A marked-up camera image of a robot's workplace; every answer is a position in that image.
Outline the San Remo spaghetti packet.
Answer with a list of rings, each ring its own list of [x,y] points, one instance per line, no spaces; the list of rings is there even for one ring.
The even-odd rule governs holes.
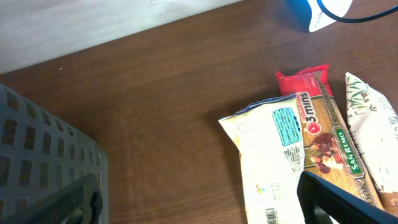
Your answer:
[[[276,73],[281,93],[296,94],[305,149],[304,169],[382,208],[369,172],[338,109],[327,71],[327,65],[320,65],[291,76]]]

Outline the white cream tube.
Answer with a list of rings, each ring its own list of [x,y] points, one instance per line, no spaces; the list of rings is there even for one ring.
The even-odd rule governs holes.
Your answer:
[[[397,216],[397,113],[389,100],[347,72],[349,131],[384,209]]]

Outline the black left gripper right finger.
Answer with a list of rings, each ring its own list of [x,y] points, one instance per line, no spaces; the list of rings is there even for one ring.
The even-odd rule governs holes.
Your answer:
[[[397,223],[397,217],[376,208],[321,177],[303,171],[297,196],[306,224]]]

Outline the white chips bag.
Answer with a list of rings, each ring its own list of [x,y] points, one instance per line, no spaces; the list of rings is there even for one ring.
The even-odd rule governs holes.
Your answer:
[[[218,122],[239,150],[248,223],[303,223],[296,191],[305,152],[296,94],[252,103]]]

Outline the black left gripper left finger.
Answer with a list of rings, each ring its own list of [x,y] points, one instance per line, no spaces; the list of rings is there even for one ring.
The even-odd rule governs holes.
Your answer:
[[[100,182],[94,174],[88,174],[1,220],[1,223],[98,224],[102,210]]]

